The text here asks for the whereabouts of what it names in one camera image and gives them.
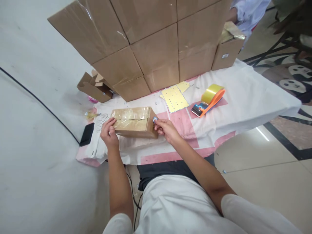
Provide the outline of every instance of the yellow card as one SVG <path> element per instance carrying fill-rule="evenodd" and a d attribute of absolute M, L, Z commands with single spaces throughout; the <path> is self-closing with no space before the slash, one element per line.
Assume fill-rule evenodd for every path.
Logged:
<path fill-rule="evenodd" d="M 181 91 L 181 93 L 184 93 L 190 87 L 189 83 L 187 83 L 185 81 L 178 83 L 177 86 L 178 86 L 179 90 Z"/>
<path fill-rule="evenodd" d="M 164 89 L 162 91 L 162 95 L 170 113 L 189 107 L 188 102 L 186 101 L 185 97 L 183 96 L 177 85 L 174 85 L 168 89 Z"/>

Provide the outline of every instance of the yellow tape roll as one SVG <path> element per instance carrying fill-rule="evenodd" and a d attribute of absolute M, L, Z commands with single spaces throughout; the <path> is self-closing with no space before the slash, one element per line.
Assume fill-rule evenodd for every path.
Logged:
<path fill-rule="evenodd" d="M 219 86 L 217 84 L 210 85 L 202 95 L 201 101 L 209 105 L 213 97 L 216 95 L 216 93 L 219 92 L 221 89 L 224 89 L 224 87 Z"/>

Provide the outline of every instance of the hand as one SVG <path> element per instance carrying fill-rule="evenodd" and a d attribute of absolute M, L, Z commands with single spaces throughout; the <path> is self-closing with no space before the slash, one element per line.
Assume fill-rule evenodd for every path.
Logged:
<path fill-rule="evenodd" d="M 159 119 L 155 121 L 155 130 L 159 135 L 163 135 L 169 144 L 182 139 L 170 120 Z"/>
<path fill-rule="evenodd" d="M 106 121 L 102 126 L 102 131 L 100 133 L 100 137 L 104 141 L 108 150 L 118 150 L 119 151 L 119 140 L 115 133 L 115 129 L 113 124 L 116 122 L 114 117 L 110 118 Z"/>

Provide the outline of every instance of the white tablecloth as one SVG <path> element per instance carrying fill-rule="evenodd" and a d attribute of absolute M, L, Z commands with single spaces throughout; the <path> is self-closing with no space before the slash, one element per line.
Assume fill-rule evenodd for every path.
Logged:
<path fill-rule="evenodd" d="M 95 104 L 98 112 L 102 113 L 98 118 L 102 118 L 103 122 L 113 109 L 151 106 L 159 118 L 170 119 L 181 136 L 205 157 L 239 133 L 260 126 L 279 115 L 294 116 L 301 105 L 300 100 L 239 60 L 230 68 L 206 72 L 187 82 L 191 87 L 183 95 L 190 104 L 188 108 L 170 114 L 165 101 L 159 97 L 160 92 L 128 103 L 116 96 L 108 102 Z M 211 84 L 224 86 L 226 92 L 216 107 L 203 118 L 198 118 L 190 110 Z M 107 158 L 107 148 L 97 131 L 102 122 L 97 123 L 95 120 L 91 143 L 83 153 L 85 158 L 99 162 Z M 141 165 L 181 159 L 163 137 L 119 138 L 124 164 Z"/>

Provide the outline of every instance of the person's left hand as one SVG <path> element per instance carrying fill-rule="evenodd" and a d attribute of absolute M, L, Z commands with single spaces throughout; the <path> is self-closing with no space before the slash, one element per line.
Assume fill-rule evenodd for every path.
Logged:
<path fill-rule="evenodd" d="M 116 122 L 114 117 L 111 117 L 102 126 L 102 131 L 100 137 L 104 141 L 108 150 L 119 150 L 119 140 L 115 133 L 115 128 L 113 124 Z"/>

